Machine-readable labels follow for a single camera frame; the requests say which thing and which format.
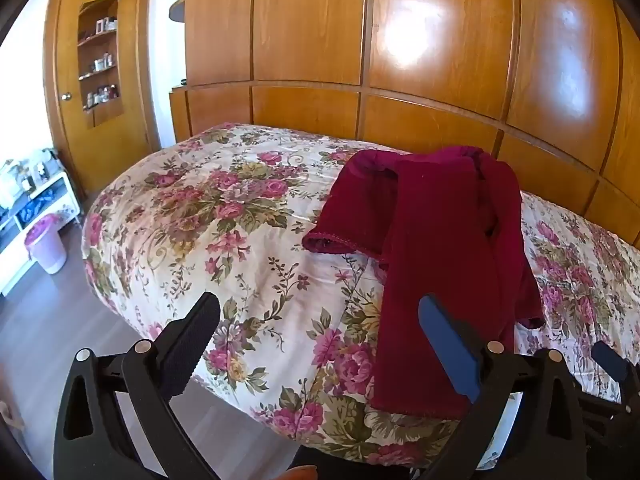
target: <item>pink trash bin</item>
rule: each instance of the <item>pink trash bin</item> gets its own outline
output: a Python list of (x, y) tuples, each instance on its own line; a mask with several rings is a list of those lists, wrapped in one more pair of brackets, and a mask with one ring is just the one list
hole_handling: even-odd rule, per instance
[(58, 215), (43, 216), (29, 229), (24, 246), (49, 274), (58, 272), (66, 261), (66, 250), (58, 234)]

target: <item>white shelf unit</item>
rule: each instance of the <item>white shelf unit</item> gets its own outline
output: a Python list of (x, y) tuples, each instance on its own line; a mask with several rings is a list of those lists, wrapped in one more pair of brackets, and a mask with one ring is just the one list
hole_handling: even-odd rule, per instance
[(0, 293), (6, 295), (31, 268), (35, 260), (31, 259), (24, 247), (24, 239), (31, 227), (44, 215), (56, 213), (60, 216), (58, 229), (72, 220), (78, 221), (81, 209), (78, 199), (66, 171), (61, 170), (50, 177), (42, 186), (29, 194), (34, 199), (45, 190), (54, 186), (54, 197), (35, 218), (23, 226), (17, 216), (10, 216), (0, 224)]

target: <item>bed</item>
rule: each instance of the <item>bed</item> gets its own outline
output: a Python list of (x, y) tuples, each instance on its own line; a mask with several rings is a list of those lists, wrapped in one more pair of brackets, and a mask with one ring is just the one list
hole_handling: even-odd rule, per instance
[[(204, 290), (219, 297), (223, 319), (194, 377), (229, 404), (335, 456), (426, 466), (457, 422), (368, 404), (383, 272), (362, 254), (301, 247), (340, 169), (363, 148), (382, 147), (248, 124), (210, 128), (106, 188), (87, 215), (82, 255), (100, 300), (145, 338), (185, 316)], [(522, 232), (546, 326), (516, 325), (516, 350), (556, 348), (585, 391), (619, 400), (590, 347), (603, 340), (638, 361), (640, 253), (528, 193)]]

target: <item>wooden door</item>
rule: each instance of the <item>wooden door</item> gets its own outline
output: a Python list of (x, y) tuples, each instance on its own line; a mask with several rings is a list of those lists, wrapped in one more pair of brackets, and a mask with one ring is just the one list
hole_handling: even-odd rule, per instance
[[(50, 121), (56, 146), (87, 193), (103, 189), (154, 147), (147, 5), (148, 0), (49, 3), (47, 25), (57, 24), (50, 56), (54, 84), (46, 84), (52, 87), (47, 88)], [(58, 138), (55, 127), (61, 130)]]

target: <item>metal screw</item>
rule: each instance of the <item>metal screw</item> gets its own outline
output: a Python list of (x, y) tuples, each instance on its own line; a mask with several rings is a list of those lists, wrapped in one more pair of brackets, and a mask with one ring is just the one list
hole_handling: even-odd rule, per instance
[(91, 352), (87, 348), (83, 348), (76, 354), (76, 360), (86, 361), (91, 355)]
[(504, 345), (500, 341), (489, 341), (486, 348), (492, 354), (501, 354), (504, 352)]
[(138, 341), (134, 350), (139, 354), (145, 354), (151, 350), (151, 341), (147, 339), (143, 339), (142, 341)]
[(558, 350), (550, 350), (549, 351), (549, 359), (555, 361), (556, 363), (562, 362), (562, 354)]

